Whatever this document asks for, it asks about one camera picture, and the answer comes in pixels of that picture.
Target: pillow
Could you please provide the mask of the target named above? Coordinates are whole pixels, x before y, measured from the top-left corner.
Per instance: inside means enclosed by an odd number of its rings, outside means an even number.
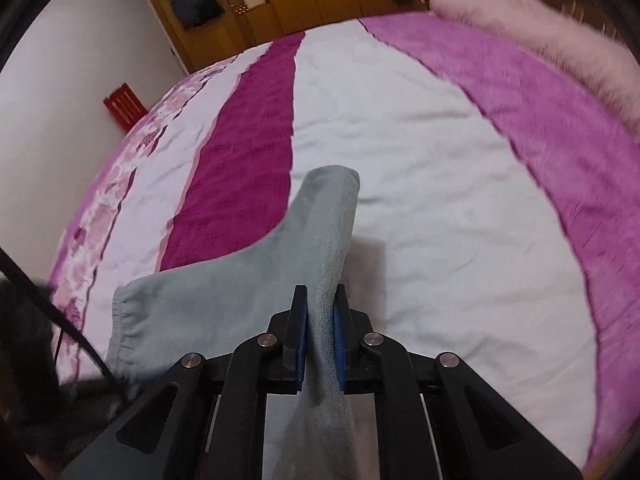
[[[585,85],[640,142],[640,66],[624,45],[540,0],[430,0],[440,16],[511,38]]]

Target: metal screw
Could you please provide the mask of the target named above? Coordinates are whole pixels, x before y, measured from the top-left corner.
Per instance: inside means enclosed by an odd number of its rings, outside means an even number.
[[[183,355],[182,359],[180,359],[182,366],[185,368],[195,368],[201,361],[202,357],[200,354],[187,354]]]
[[[278,338],[269,332],[260,334],[258,336],[258,345],[260,346],[273,346],[278,342]]]
[[[451,352],[446,352],[440,356],[440,363],[445,368],[455,368],[460,364],[460,358]]]
[[[378,346],[382,345],[385,338],[378,332],[369,332],[368,334],[365,334],[363,340],[365,345]]]

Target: gray cloth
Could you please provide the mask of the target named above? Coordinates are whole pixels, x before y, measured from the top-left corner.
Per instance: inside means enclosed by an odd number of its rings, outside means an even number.
[[[269,396],[263,478],[356,478],[353,416],[335,377],[332,305],[359,188],[353,170],[313,170],[282,222],[251,247],[116,290],[111,370],[142,378],[167,370],[187,352],[232,352],[290,307],[296,285],[306,285],[303,391]]]

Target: bedspread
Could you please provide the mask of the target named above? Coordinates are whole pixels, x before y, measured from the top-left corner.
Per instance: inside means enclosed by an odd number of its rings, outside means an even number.
[[[343,280],[377,330],[460,354],[580,466],[622,436],[640,415],[640,152],[559,70],[429,14],[295,34],[171,90],[63,235],[54,302],[105,355],[118,286],[260,240],[327,164],[362,180]],[[58,371],[95,374],[69,340]]]

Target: magenta stripe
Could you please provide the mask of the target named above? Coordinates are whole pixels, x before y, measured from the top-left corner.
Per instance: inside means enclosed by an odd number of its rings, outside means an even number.
[[[71,243],[72,238],[76,236],[76,232],[80,227],[82,216],[84,215],[84,212],[87,210],[87,208],[94,202],[95,194],[98,188],[104,183],[104,179],[107,177],[107,175],[111,171],[111,168],[116,163],[118,158],[122,155],[124,150],[128,149],[132,143],[140,142],[140,140],[142,140],[141,135],[145,134],[145,132],[144,131],[141,132],[141,130],[143,130],[144,128],[149,129],[151,127],[152,130],[149,132],[146,132],[146,134],[155,135],[156,131],[160,127],[154,123],[158,119],[159,112],[177,111],[177,113],[175,113],[173,115],[173,118],[170,120],[173,120],[177,116],[179,116],[180,113],[182,113],[182,110],[184,110],[184,107],[189,103],[189,101],[191,101],[191,99],[193,99],[198,94],[200,90],[202,90],[202,88],[204,87],[204,85],[206,85],[209,79],[212,76],[222,72],[228,65],[230,65],[236,60],[236,57],[237,56],[224,60],[222,62],[216,63],[215,65],[206,67],[202,70],[199,70],[198,72],[194,72],[193,74],[191,74],[190,76],[187,76],[185,79],[183,79],[178,84],[176,84],[171,90],[167,92],[167,94],[160,101],[158,101],[151,108],[151,110],[149,110],[149,112],[146,114],[144,118],[140,119],[136,123],[136,125],[126,135],[126,137],[117,147],[117,149],[114,150],[113,153],[111,153],[111,155],[107,158],[105,163],[102,165],[102,168],[100,169],[100,172],[98,173],[98,175],[94,178],[93,182],[91,183],[91,186],[89,186],[89,189],[85,192],[84,196],[82,197],[82,202],[78,206],[78,209],[76,209],[76,212],[71,222],[69,223],[69,225],[67,226],[63,234],[63,239],[62,239],[62,242],[60,243],[60,248],[58,250],[58,254],[56,255],[55,263],[51,269],[49,284],[53,286],[56,286],[58,284],[60,270],[62,269],[62,264],[66,259],[66,256],[68,253],[68,247]],[[178,92],[184,92],[184,89],[189,88],[189,86],[193,83],[193,80],[197,80],[197,79],[199,79],[198,82],[202,83],[200,87],[198,89],[195,89],[195,92],[193,92],[193,94],[185,102],[181,102],[181,101],[174,102],[174,96],[176,94],[180,96]]]
[[[303,37],[275,41],[240,76],[200,152],[161,270],[245,248],[282,220],[293,161],[294,56]]]
[[[459,85],[554,204],[596,326],[601,456],[640,415],[640,150],[595,97],[509,40],[422,13],[362,23]]]

